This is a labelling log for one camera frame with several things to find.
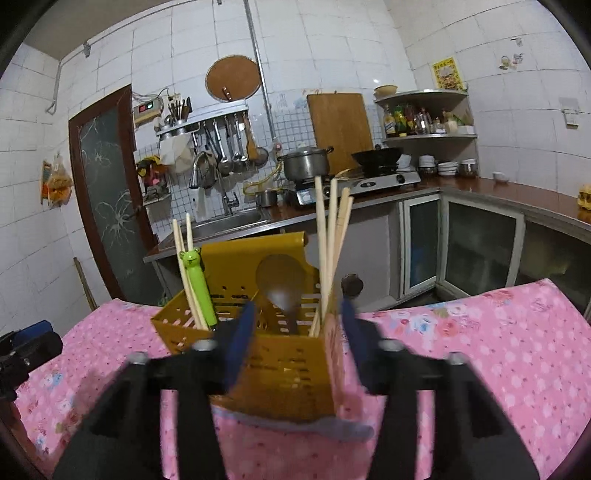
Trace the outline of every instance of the stacked plates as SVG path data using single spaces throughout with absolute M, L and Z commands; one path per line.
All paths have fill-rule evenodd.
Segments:
M 442 177 L 455 177 L 457 173 L 457 161 L 447 161 L 437 165 L 437 171 Z
M 435 166 L 435 157 L 432 155 L 421 155 L 418 158 L 419 168 L 431 168 Z

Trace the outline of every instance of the kitchen counter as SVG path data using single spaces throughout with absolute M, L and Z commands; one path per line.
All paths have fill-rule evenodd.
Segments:
M 360 209 L 437 192 L 473 197 L 478 200 L 520 208 L 538 215 L 551 216 L 556 220 L 591 232 L 591 212 L 579 209 L 576 198 L 517 183 L 498 184 L 488 179 L 435 177 L 415 185 L 358 195 L 355 197 L 353 208 Z M 231 240 L 306 222 L 316 217 L 316 208 L 314 206 L 282 205 L 268 209 L 267 214 L 268 219 L 263 223 L 259 222 L 254 226 L 246 225 L 243 228 L 234 229 L 228 234 L 222 232 L 220 235 L 207 238 L 204 241 Z M 194 238 L 194 243 L 198 246 L 200 244 L 199 238 Z M 144 261 L 152 262 L 174 254 L 174 242 L 171 243 L 167 237 L 146 255 Z

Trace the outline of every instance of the cabinet door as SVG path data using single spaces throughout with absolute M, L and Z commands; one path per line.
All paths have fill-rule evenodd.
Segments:
M 513 285 L 523 242 L 523 215 L 466 200 L 443 201 L 445 286 L 460 295 Z
M 435 285 L 439 251 L 439 195 L 404 202 L 404 294 Z
M 584 314 L 591 299 L 591 245 L 566 233 L 526 222 L 516 285 L 549 278 Z

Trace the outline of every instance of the door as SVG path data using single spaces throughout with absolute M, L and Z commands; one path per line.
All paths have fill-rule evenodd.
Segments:
M 444 197 L 442 285 L 458 297 L 513 285 L 523 235 L 519 212 Z
M 157 305 L 164 291 L 146 253 L 156 245 L 133 152 L 131 85 L 70 120 L 70 158 L 90 248 L 113 298 Z
M 591 299 L 591 245 L 539 223 L 525 223 L 516 285 L 549 278 L 584 314 Z
M 428 290 L 437 279 L 439 195 L 403 204 L 404 295 Z

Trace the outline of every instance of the stainless steel pot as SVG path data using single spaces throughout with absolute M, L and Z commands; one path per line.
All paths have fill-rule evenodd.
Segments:
M 264 208 L 274 207 L 277 205 L 277 191 L 265 190 L 264 192 L 257 192 L 256 205 Z
M 333 147 L 311 148 L 300 152 L 293 152 L 279 157 L 283 162 L 285 178 L 291 181 L 311 180 L 317 176 L 329 174 L 330 165 L 328 154 Z

